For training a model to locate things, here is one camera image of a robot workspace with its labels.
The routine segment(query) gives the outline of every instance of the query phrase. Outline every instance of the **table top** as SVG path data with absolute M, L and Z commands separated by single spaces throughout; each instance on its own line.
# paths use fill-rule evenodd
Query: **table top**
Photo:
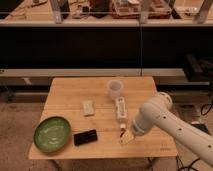
M 72 134 L 97 130 L 98 141 L 75 146 L 73 136 L 63 149 L 45 155 L 32 144 L 29 159 L 94 159 L 94 158 L 131 158 L 176 156 L 174 140 L 157 127 L 146 135 L 136 137 L 129 144 L 119 143 L 120 128 L 116 121 L 115 104 L 107 94 L 107 82 L 120 80 L 124 84 L 122 95 L 125 97 L 128 123 L 138 112 L 139 106 L 156 93 L 151 77 L 93 77 L 93 78 L 55 78 L 41 115 L 40 122 L 51 116 L 66 118 Z M 82 102 L 92 100 L 95 115 L 84 117 Z

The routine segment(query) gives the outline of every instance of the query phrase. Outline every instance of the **white cup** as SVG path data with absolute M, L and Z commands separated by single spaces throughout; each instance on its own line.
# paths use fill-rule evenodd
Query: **white cup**
M 121 96 L 123 90 L 123 83 L 119 80 L 110 80 L 107 83 L 107 90 L 111 100 L 115 100 L 117 97 Z

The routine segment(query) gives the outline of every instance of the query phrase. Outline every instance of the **concrete floor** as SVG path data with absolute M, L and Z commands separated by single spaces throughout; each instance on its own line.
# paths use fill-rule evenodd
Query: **concrete floor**
M 200 104 L 195 104 L 199 112 Z M 33 131 L 43 110 L 43 102 L 0 103 L 0 171 L 54 171 L 56 168 L 48 161 L 28 160 L 28 152 L 33 140 Z M 201 118 L 213 133 L 213 111 Z M 179 156 L 184 165 L 197 157 L 188 149 L 177 143 Z M 97 159 L 60 161 L 64 170 L 121 170 L 141 171 L 147 159 Z M 203 161 L 197 162 L 195 168 L 200 171 L 212 171 Z M 175 158 L 161 158 L 153 168 L 154 171 L 175 171 Z

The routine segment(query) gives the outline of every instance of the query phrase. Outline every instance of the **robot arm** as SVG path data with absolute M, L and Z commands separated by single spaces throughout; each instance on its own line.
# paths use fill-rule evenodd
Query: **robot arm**
M 213 137 L 177 118 L 169 112 L 171 106 L 172 99 L 166 93 L 147 100 L 132 121 L 132 134 L 144 135 L 156 125 L 213 167 Z

